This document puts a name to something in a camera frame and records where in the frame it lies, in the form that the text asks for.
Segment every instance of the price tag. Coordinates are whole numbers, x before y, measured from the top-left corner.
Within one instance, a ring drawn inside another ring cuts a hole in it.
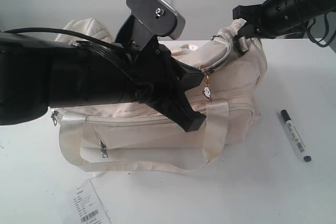
[[[58,207],[64,224],[110,224],[91,181],[69,192],[66,198],[67,202]]]

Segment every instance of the cream bag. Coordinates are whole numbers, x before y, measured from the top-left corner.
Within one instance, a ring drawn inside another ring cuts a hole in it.
[[[60,122],[59,141],[65,159],[88,172],[187,173],[217,159],[225,144],[243,141],[248,129],[260,119],[253,92],[267,69],[258,38],[240,39],[241,47],[247,51],[243,57],[234,50],[233,36],[244,23],[243,19],[233,21],[198,49],[193,45],[171,49],[177,60],[207,74],[204,83],[186,92],[193,109],[207,115],[198,131],[185,133],[145,104],[60,108],[54,114]],[[93,34],[89,30],[81,32]],[[82,157],[81,147],[99,148],[103,157],[107,150],[112,151],[107,162],[102,158],[92,162]],[[186,148],[199,150],[203,163],[195,166],[195,162],[188,161],[178,165],[176,160],[185,158]],[[150,154],[156,154],[155,160]]]

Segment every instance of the white table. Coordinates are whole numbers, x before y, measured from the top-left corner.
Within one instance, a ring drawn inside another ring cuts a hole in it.
[[[246,141],[191,175],[118,172],[93,179],[111,223],[336,223],[336,54],[308,40],[263,44],[269,67],[256,91],[263,119]],[[312,162],[294,154],[282,109]],[[92,174],[64,160],[50,114],[1,126],[0,145],[0,222],[61,223],[55,206],[63,193]]]

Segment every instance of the pen cap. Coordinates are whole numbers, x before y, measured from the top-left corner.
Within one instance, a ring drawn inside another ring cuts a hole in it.
[[[281,110],[281,115],[285,122],[287,122],[288,120],[291,120],[287,110]]]

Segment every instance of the marker pen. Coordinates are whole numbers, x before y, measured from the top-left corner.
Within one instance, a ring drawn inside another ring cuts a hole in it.
[[[304,145],[302,139],[300,138],[299,133],[296,131],[296,128],[294,127],[288,112],[286,110],[282,110],[281,115],[287,125],[287,128],[289,129],[290,135],[292,137],[291,140],[295,143],[295,146],[299,150],[300,156],[303,158],[304,161],[310,162],[311,156],[309,155],[306,146]]]

